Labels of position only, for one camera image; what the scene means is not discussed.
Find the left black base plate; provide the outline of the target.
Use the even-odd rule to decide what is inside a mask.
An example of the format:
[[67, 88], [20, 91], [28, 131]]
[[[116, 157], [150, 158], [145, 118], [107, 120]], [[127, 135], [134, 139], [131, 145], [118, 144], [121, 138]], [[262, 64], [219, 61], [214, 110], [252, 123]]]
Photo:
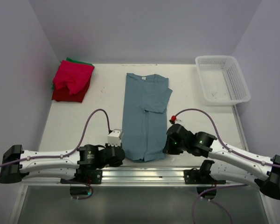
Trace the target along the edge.
[[102, 170], [80, 170], [74, 174], [74, 177], [69, 180], [61, 179], [61, 184], [85, 184], [85, 185], [93, 185], [93, 184], [101, 184], [102, 182]]

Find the aluminium mounting rail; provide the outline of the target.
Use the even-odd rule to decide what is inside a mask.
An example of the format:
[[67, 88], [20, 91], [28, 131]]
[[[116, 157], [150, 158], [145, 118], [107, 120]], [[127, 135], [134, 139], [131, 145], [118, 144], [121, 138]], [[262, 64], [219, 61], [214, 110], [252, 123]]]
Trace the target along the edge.
[[118, 167], [102, 169], [101, 184], [93, 184], [100, 186], [173, 186], [173, 187], [213, 187], [213, 186], [232, 186], [238, 184], [246, 184], [256, 187], [256, 177], [251, 173], [241, 170], [234, 166], [224, 165], [223, 163], [213, 164], [210, 176], [215, 180], [225, 180], [226, 184], [185, 184], [183, 171], [191, 169], [191, 167]]

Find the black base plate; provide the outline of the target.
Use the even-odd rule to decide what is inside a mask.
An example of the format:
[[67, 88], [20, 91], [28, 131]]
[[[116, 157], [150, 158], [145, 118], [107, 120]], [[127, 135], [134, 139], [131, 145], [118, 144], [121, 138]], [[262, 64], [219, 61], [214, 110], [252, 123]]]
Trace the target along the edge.
[[210, 175], [201, 175], [197, 168], [184, 170], [183, 178], [185, 184], [226, 184], [225, 180], [215, 180]]
[[61, 184], [85, 184], [85, 185], [93, 185], [93, 184], [101, 184], [102, 182], [102, 170], [80, 170], [74, 174], [74, 177], [69, 180], [61, 179]]

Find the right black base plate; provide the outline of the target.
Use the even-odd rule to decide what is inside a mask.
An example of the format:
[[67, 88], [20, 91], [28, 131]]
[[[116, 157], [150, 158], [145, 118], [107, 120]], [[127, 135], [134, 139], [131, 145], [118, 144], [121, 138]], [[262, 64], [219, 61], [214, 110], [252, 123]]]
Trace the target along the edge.
[[197, 168], [184, 170], [183, 178], [185, 184], [226, 184], [225, 180], [215, 180], [210, 175], [201, 175]]

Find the blue-grey t shirt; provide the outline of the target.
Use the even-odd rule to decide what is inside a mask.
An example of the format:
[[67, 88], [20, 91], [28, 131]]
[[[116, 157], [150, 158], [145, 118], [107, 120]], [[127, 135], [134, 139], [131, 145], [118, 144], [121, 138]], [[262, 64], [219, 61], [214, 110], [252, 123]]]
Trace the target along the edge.
[[122, 120], [122, 147], [135, 162], [163, 160], [167, 106], [172, 90], [169, 79], [157, 74], [127, 73]]

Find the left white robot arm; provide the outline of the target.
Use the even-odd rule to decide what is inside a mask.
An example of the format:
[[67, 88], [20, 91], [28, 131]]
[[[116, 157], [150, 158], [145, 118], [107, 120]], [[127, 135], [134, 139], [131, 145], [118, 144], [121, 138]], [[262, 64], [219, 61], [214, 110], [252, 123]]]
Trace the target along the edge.
[[102, 168], [119, 167], [125, 152], [121, 147], [85, 145], [75, 152], [49, 152], [47, 155], [10, 147], [3, 155], [0, 183], [11, 184], [29, 178], [59, 178], [61, 183], [100, 184]]

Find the white plastic basket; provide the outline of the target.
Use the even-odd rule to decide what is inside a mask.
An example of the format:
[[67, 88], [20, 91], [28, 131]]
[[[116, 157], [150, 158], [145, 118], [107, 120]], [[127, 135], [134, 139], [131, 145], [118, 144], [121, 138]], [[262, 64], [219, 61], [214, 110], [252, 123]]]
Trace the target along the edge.
[[195, 62], [206, 105], [232, 106], [250, 101], [249, 89], [234, 57], [198, 56]]

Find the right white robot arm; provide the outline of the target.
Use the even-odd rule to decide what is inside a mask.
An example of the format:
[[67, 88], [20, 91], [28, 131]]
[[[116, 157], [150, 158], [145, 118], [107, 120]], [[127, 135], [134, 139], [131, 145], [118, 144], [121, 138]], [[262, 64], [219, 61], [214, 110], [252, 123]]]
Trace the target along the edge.
[[185, 182], [196, 184], [237, 182], [253, 186], [272, 199], [280, 200], [280, 156], [260, 156], [228, 145], [205, 132], [192, 133], [180, 124], [167, 130], [163, 151], [187, 152], [205, 158], [199, 169], [185, 172]]

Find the green folded t shirt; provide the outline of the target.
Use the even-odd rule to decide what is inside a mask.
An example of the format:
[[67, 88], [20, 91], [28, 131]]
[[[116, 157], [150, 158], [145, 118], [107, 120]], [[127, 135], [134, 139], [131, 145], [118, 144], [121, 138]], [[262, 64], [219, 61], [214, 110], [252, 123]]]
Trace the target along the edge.
[[91, 63], [81, 62], [70, 57], [60, 62], [57, 72], [52, 80], [51, 89], [64, 89], [70, 95], [78, 94], [90, 81], [95, 66]]

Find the red folded t shirt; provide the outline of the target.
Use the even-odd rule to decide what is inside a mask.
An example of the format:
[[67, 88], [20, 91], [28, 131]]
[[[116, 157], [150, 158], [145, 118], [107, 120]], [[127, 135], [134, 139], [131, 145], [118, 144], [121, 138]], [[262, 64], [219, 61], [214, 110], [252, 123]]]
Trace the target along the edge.
[[52, 81], [52, 100], [82, 103], [95, 66], [69, 57], [62, 60]]

